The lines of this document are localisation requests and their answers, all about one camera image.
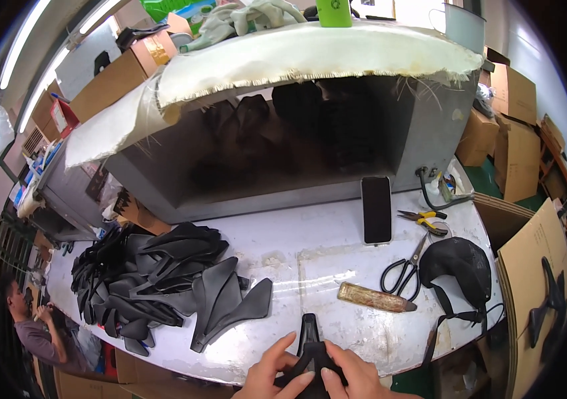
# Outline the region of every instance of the ceiling light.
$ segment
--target ceiling light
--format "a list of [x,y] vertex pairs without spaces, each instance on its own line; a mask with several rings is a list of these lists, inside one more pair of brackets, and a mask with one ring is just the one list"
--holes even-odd
[[38,21],[42,12],[44,12],[44,9],[48,6],[48,3],[50,3],[50,0],[40,0],[38,4],[35,4],[29,13],[29,16],[26,17],[26,20],[22,24],[20,31],[17,33],[17,37],[13,41],[13,45],[11,45],[11,50],[8,52],[4,68],[2,68],[0,89],[4,90],[8,86],[8,81],[11,79],[11,75],[13,74],[13,68],[15,68],[20,52],[22,52],[22,49],[24,48],[24,43],[26,43],[26,39],[29,38],[31,31],[35,26],[35,22]]
[[95,23],[100,20],[111,8],[116,6],[121,0],[108,0],[106,3],[102,4],[96,12],[94,12],[86,22],[84,22],[80,28],[80,33],[82,35],[86,34],[90,28],[95,25]]
[[46,90],[48,85],[53,83],[53,80],[56,77],[55,69],[57,67],[59,67],[59,65],[62,63],[64,58],[68,55],[68,53],[69,53],[69,50],[67,48],[63,47],[62,51],[60,51],[55,56],[55,58],[53,59],[53,62],[48,66],[46,72],[41,77],[40,83],[38,84],[38,86],[35,88],[35,90],[31,94],[29,102],[26,104],[26,108],[24,109],[24,113],[22,115],[22,120],[20,121],[20,133],[23,133],[24,130],[26,130],[26,124],[29,122],[29,119],[31,118],[33,110],[35,109],[35,106],[38,104],[38,101],[40,100],[40,95],[42,94],[42,92],[44,92],[44,90]]

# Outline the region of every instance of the black hose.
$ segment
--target black hose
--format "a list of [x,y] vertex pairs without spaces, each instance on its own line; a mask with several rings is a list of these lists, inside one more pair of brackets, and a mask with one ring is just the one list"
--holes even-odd
[[468,196],[468,197],[456,199],[452,202],[446,203],[445,205],[441,205],[441,206],[432,205],[432,203],[430,202],[430,198],[428,198],[428,192],[425,190],[425,180],[424,180],[423,174],[425,173],[426,170],[427,170],[427,168],[421,167],[421,168],[417,169],[415,171],[415,173],[416,173],[417,176],[419,176],[419,180],[421,181],[421,191],[423,192],[423,198],[425,199],[425,203],[428,204],[428,206],[430,207],[431,210],[441,211],[443,209],[454,206],[458,203],[469,201],[473,198],[473,196]]

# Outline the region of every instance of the gray t-shirt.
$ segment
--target gray t-shirt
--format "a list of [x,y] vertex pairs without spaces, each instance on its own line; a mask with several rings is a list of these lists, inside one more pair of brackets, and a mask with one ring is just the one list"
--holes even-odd
[[40,361],[62,371],[81,373],[87,370],[86,359],[75,346],[73,339],[63,332],[57,331],[64,343],[66,357],[68,358],[68,361],[64,364],[59,363],[59,354],[51,343],[50,333],[44,330],[44,322],[32,320],[17,322],[15,323],[15,330],[22,345]]

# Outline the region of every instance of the pliers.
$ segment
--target pliers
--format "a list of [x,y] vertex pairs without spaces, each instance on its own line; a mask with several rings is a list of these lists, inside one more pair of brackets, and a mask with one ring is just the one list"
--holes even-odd
[[443,212],[435,212],[435,211],[419,212],[419,213],[408,212],[408,211],[399,211],[399,212],[402,213],[398,215],[400,218],[414,220],[416,224],[422,225],[433,235],[438,235],[439,237],[445,237],[445,235],[447,235],[448,233],[446,229],[434,227],[429,221],[426,220],[426,218],[446,219],[448,215]]

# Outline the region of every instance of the fingernail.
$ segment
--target fingernail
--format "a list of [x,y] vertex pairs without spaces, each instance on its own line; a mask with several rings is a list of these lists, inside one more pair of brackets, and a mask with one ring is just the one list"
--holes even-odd
[[308,371],[307,373],[304,373],[301,375],[301,377],[299,377],[299,382],[301,382],[303,385],[308,385],[310,384],[310,381],[312,381],[314,378],[315,378],[315,372]]
[[321,369],[321,377],[323,377],[327,380],[332,379],[332,378],[335,377],[335,372],[330,370],[327,367],[324,367],[324,368]]

